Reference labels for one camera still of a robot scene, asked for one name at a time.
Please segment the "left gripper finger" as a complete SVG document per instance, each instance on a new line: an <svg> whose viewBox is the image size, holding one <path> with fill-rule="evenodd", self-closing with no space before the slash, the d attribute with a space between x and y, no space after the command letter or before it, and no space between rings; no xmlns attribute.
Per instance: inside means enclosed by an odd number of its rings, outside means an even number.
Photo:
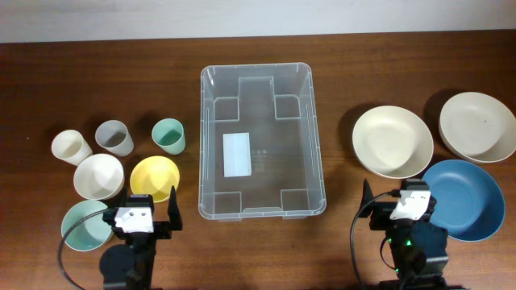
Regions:
<svg viewBox="0 0 516 290"><path fill-rule="evenodd" d="M168 216L169 216L169 229L171 231L183 230L183 221L181 218L181 212L177 204L177 192L173 185L169 196L168 205Z"/></svg>
<svg viewBox="0 0 516 290"><path fill-rule="evenodd" d="M123 188L114 200L114 207L125 207L127 203L127 189Z"/></svg>

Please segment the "cream plate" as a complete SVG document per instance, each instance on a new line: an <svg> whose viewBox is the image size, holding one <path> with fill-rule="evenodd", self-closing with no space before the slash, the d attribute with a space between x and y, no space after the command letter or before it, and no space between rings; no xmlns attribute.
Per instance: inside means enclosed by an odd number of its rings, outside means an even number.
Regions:
<svg viewBox="0 0 516 290"><path fill-rule="evenodd" d="M450 151L471 162L496 163L515 153L515 116L484 93L458 93L447 100L439 134Z"/></svg>
<svg viewBox="0 0 516 290"><path fill-rule="evenodd" d="M377 106L363 113L353 127L352 146L370 172L399 180L417 176L434 154L426 123L399 106Z"/></svg>

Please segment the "grey cup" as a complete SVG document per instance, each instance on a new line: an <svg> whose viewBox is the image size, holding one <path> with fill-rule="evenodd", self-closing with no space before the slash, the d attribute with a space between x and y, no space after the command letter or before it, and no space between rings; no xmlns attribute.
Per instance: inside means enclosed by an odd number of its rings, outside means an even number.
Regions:
<svg viewBox="0 0 516 290"><path fill-rule="evenodd" d="M118 120L102 123L94 137L99 146L117 156L129 155L134 149L134 142L126 125Z"/></svg>

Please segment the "mint green cup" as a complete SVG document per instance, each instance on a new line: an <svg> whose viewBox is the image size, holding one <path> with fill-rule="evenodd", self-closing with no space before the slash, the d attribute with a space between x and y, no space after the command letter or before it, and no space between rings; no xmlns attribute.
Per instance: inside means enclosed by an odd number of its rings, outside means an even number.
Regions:
<svg viewBox="0 0 516 290"><path fill-rule="evenodd" d="M164 118L152 128L152 140L171 155L179 155L185 150L185 130L175 118Z"/></svg>

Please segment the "blue plate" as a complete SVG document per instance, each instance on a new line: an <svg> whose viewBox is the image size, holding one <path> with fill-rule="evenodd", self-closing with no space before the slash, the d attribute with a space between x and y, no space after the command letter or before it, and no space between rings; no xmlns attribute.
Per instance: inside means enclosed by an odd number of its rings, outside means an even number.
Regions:
<svg viewBox="0 0 516 290"><path fill-rule="evenodd" d="M501 228L506 215L503 193L495 179L479 166L448 159L423 175L437 200L431 223L447 230L451 238L479 242Z"/></svg>

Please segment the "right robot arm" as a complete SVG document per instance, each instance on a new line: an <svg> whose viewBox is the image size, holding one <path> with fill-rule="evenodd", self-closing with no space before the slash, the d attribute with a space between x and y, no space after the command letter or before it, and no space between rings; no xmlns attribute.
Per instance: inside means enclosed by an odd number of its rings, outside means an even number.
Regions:
<svg viewBox="0 0 516 290"><path fill-rule="evenodd" d="M437 200L420 179L402 181L399 189L374 196L363 183L358 218L369 218L369 229L382 231L380 248L389 246L395 280L381 281L379 289L445 289L448 232L430 223Z"/></svg>

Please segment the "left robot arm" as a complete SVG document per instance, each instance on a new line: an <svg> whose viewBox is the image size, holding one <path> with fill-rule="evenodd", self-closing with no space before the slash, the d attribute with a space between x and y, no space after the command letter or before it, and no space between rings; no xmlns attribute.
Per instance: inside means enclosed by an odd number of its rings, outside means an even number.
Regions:
<svg viewBox="0 0 516 290"><path fill-rule="evenodd" d="M173 231L183 229L177 193L171 188L167 208L169 219L155 221L151 195L127 195L102 215L123 244L108 248L100 259L104 289L150 289L159 240L170 239Z"/></svg>

